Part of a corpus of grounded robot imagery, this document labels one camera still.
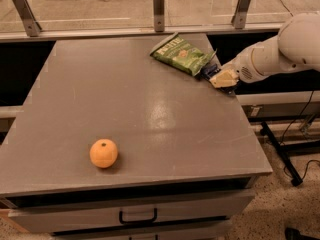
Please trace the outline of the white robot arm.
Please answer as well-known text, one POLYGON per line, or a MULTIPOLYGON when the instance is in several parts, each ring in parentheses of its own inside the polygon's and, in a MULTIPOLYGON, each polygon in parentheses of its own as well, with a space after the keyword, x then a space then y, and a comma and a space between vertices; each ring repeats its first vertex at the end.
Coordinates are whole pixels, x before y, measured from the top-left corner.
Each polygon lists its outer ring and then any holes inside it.
POLYGON ((320 71, 320 15, 302 13, 287 20, 276 36, 257 42, 223 64, 209 78, 216 88, 254 83, 276 74, 320 71))

